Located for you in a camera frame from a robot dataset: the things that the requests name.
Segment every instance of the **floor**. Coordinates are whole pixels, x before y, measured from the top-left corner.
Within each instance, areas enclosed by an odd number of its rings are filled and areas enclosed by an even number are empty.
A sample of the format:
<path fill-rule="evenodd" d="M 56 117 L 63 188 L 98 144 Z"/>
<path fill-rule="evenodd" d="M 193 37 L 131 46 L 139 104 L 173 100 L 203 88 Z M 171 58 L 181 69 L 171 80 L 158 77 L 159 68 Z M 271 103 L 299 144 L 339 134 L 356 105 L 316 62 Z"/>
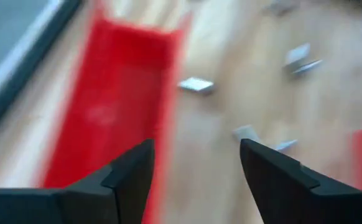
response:
<path fill-rule="evenodd" d="M 164 223 L 262 223 L 244 179 L 238 142 L 231 135 L 246 124 L 268 146 L 298 139 L 286 154 L 359 187 L 351 154 L 351 135 L 362 129 L 358 6 L 342 0 L 301 0 L 295 10 L 278 17 L 263 10 L 270 0 L 106 1 L 112 16 L 165 30 L 174 29 L 192 10 L 180 78 L 198 76 L 217 86 L 210 96 L 178 93 Z M 39 179 L 24 171 L 44 166 L 48 153 L 34 148 L 55 137 L 58 108 L 67 99 L 61 89 L 72 86 L 70 71 L 85 33 L 85 18 L 74 23 L 71 29 L 81 37 L 63 37 L 40 69 L 55 75 L 34 80 L 24 93 L 28 100 L 18 102 L 0 127 L 1 187 L 31 186 Z M 305 42 L 311 43 L 309 60 L 323 63 L 306 77 L 290 79 L 282 69 L 285 55 Z M 26 147 L 34 151 L 20 153 Z"/>

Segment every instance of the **black plastic part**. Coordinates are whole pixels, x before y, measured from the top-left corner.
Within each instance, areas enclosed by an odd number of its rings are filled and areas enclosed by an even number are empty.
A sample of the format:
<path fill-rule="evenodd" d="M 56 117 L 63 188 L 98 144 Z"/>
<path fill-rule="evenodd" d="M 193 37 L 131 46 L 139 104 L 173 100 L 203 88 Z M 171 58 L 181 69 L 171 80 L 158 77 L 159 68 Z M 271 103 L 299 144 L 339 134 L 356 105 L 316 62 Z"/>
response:
<path fill-rule="evenodd" d="M 66 0 L 0 92 L 0 119 L 11 106 L 83 0 Z"/>
<path fill-rule="evenodd" d="M 146 140 L 65 189 L 0 189 L 0 223 L 140 224 L 153 176 L 153 145 Z"/>
<path fill-rule="evenodd" d="M 362 191 L 250 139 L 240 154 L 265 224 L 362 224 Z"/>

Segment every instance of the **wooden floor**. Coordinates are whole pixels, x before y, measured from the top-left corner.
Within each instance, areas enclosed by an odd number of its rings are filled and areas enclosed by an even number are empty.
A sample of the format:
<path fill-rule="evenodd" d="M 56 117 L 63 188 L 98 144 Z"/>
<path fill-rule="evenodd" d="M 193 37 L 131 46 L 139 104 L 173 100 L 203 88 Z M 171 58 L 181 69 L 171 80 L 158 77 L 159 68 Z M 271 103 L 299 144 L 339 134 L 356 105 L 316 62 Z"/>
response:
<path fill-rule="evenodd" d="M 357 185 L 351 135 L 362 129 L 362 11 L 336 0 L 302 0 L 282 17 L 262 10 L 269 0 L 108 2 L 113 16 L 168 30 L 192 10 L 180 78 L 207 78 L 218 88 L 211 96 L 179 91 L 165 223 L 262 222 L 231 135 L 246 124 L 268 146 L 298 139 L 286 154 Z M 45 76 L 33 80 L 23 93 L 26 100 L 0 126 L 1 187 L 27 187 L 39 179 L 36 167 L 44 166 L 49 152 L 35 148 L 48 148 L 55 136 L 66 101 L 61 86 L 72 86 L 83 42 L 74 33 L 85 34 L 86 11 L 40 68 Z M 291 80 L 282 71 L 285 55 L 305 42 L 311 43 L 309 60 L 323 63 Z"/>

